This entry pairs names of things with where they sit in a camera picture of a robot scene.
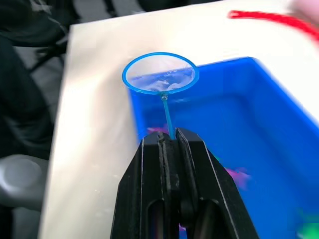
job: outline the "red cord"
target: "red cord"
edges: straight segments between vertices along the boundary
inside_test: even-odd
[[[266,13],[260,11],[237,11],[233,10],[228,15],[229,18],[252,18],[269,20],[273,22],[278,22],[284,25],[292,26],[297,28],[308,35],[310,35],[315,41],[319,43],[319,31],[316,27],[310,23],[304,22],[299,18],[289,15],[277,14],[277,13]]]

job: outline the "mesh net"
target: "mesh net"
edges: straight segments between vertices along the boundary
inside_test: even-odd
[[[126,72],[127,82],[146,93],[173,93],[190,84],[195,69],[185,60],[170,55],[151,55],[133,63]]]

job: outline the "chair armrest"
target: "chair armrest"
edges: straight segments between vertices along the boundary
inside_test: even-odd
[[[48,161],[26,155],[0,159],[0,204],[41,211]]]

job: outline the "net rim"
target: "net rim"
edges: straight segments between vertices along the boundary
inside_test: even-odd
[[[127,71],[129,70],[129,68],[136,62],[138,62],[139,60],[142,60],[146,57],[149,57],[149,56],[156,56],[156,55],[165,55],[165,56],[172,56],[172,57],[176,57],[176,58],[179,58],[185,62],[187,62],[193,69],[194,69],[194,72],[195,72],[195,76],[193,78],[193,80],[191,81],[191,83],[187,84],[186,86],[183,86],[181,88],[178,88],[178,89],[174,89],[174,90],[169,90],[169,91],[162,91],[162,92],[157,92],[157,91],[148,91],[148,90],[142,90],[140,88],[137,88],[137,87],[134,87],[133,85],[131,85],[127,78],[126,78],[126,74],[127,74]],[[190,87],[192,87],[197,81],[198,81],[198,78],[199,78],[199,70],[198,68],[195,66],[194,63],[192,63],[190,60],[188,60],[187,58],[183,57],[183,56],[180,56],[180,55],[177,55],[177,54],[174,54],[174,53],[170,53],[170,52],[152,52],[152,53],[148,53],[148,54],[145,54],[145,55],[142,55],[142,56],[139,56],[137,58],[135,58],[134,60],[132,60],[123,70],[123,73],[122,73],[122,80],[124,82],[124,84],[130,88],[131,90],[133,91],[136,91],[136,92],[140,92],[140,93],[143,93],[143,94],[149,94],[149,95],[168,95],[168,94],[174,94],[174,93],[177,93],[177,92],[181,92],[181,91],[184,91]]]

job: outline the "white table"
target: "white table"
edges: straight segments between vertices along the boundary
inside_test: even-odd
[[[121,73],[142,54],[172,52],[196,65],[256,57],[317,122],[318,46],[277,23],[228,19],[233,9],[286,13],[288,5],[225,0],[72,28],[40,238],[109,238],[118,182],[137,149]]]

